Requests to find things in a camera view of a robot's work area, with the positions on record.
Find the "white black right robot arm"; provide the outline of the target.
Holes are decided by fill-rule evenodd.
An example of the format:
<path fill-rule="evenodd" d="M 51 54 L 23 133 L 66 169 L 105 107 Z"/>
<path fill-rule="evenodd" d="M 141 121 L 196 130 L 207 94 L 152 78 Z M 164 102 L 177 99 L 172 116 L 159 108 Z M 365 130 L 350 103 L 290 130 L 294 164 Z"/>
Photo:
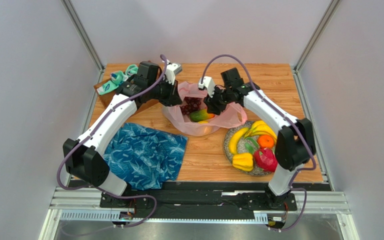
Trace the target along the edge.
<path fill-rule="evenodd" d="M 309 119 L 298 119 L 276 105 L 252 81 L 245 82 L 237 68 L 222 72 L 221 78 L 222 87 L 208 76 L 198 84 L 199 90 L 207 91 L 204 98 L 207 111 L 220 115 L 228 104 L 236 103 L 253 112 L 273 131 L 277 166 L 264 190 L 264 199 L 270 209 L 281 207 L 292 191 L 298 173 L 306 170 L 306 163 L 315 160 L 313 124 Z"/>

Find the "orange fake tangerine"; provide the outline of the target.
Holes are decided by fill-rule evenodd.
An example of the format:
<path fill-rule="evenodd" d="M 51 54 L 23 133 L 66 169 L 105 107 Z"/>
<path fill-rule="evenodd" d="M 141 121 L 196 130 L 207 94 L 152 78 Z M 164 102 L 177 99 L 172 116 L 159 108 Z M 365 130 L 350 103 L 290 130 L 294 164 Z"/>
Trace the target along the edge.
<path fill-rule="evenodd" d="M 260 148 L 269 148 L 272 149 L 275 146 L 275 140 L 270 135 L 260 135 L 257 139 L 257 143 Z"/>

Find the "green orange fake mango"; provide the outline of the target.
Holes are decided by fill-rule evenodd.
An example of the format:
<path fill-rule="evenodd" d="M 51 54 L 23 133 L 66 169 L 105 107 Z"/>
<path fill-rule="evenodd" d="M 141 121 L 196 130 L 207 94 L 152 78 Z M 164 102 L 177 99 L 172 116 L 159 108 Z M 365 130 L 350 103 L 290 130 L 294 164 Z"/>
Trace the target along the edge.
<path fill-rule="evenodd" d="M 207 121 L 215 117 L 215 114 L 208 113 L 207 109 L 200 109 L 189 114 L 189 119 L 197 123 L 199 121 Z"/>

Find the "pink fake dragon fruit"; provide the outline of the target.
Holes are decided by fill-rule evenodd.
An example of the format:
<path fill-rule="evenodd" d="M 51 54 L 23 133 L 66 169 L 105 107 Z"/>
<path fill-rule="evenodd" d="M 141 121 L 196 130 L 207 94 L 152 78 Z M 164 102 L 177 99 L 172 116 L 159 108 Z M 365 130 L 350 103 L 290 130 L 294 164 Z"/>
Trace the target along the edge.
<path fill-rule="evenodd" d="M 244 146 L 247 151 L 253 155 L 254 162 L 259 168 L 263 169 L 265 172 L 275 172 L 278 161 L 273 151 L 274 147 L 260 148 L 257 140 L 252 137 L 247 137 L 245 139 Z"/>

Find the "single yellow fake banana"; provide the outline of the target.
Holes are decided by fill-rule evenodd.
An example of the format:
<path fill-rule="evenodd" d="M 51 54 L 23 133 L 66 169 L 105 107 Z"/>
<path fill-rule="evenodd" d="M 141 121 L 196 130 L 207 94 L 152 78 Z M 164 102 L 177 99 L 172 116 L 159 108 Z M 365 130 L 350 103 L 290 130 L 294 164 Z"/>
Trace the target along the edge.
<path fill-rule="evenodd" d="M 236 155 L 238 153 L 237 145 L 239 140 L 249 131 L 248 127 L 243 127 L 235 132 L 228 143 L 228 150 L 231 154 Z"/>

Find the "yellow fake banana bunch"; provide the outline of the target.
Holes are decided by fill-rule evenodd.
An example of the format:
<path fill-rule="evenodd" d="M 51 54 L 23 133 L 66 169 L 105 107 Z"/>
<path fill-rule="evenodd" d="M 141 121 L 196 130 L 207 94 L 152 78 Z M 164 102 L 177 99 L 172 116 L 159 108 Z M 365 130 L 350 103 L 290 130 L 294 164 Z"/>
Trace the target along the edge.
<path fill-rule="evenodd" d="M 277 140 L 275 132 L 263 120 L 255 121 L 250 129 L 244 134 L 244 138 L 261 135 L 269 135 L 274 141 Z"/>

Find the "yellow fake bell pepper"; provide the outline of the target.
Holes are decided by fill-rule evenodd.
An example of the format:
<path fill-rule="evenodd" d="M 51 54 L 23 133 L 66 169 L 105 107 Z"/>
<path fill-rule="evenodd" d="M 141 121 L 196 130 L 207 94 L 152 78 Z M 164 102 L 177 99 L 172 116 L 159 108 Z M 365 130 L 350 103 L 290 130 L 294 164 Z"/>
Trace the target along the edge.
<path fill-rule="evenodd" d="M 254 169 L 254 157 L 251 153 L 239 153 L 232 157 L 232 166 L 244 172 L 251 172 Z"/>

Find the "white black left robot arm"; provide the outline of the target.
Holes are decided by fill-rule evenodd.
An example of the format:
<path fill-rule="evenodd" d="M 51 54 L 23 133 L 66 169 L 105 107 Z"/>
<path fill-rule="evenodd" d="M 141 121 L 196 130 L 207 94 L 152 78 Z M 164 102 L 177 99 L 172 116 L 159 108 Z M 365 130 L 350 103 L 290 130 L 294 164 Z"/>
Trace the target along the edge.
<path fill-rule="evenodd" d="M 176 76 L 183 70 L 181 64 L 164 61 L 158 64 L 142 61 L 136 74 L 120 84 L 104 112 L 96 122 L 77 139 L 68 138 L 63 144 L 62 167 L 66 172 L 84 181 L 87 186 L 113 196 L 122 196 L 128 184 L 111 172 L 103 159 L 110 141 L 128 118 L 150 100 L 164 106 L 180 105 Z"/>

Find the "pink translucent plastic bag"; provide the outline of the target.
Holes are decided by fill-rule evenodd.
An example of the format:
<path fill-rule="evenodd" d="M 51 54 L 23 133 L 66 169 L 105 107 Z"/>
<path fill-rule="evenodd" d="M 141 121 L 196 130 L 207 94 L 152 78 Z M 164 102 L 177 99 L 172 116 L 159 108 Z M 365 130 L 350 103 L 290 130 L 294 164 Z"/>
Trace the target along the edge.
<path fill-rule="evenodd" d="M 240 127 L 248 120 L 245 110 L 238 103 L 229 103 L 219 115 L 208 113 L 204 104 L 207 92 L 199 90 L 196 83 L 180 83 L 178 93 L 182 104 L 164 106 L 162 113 L 177 130 L 186 135 L 205 136 L 220 128 Z"/>

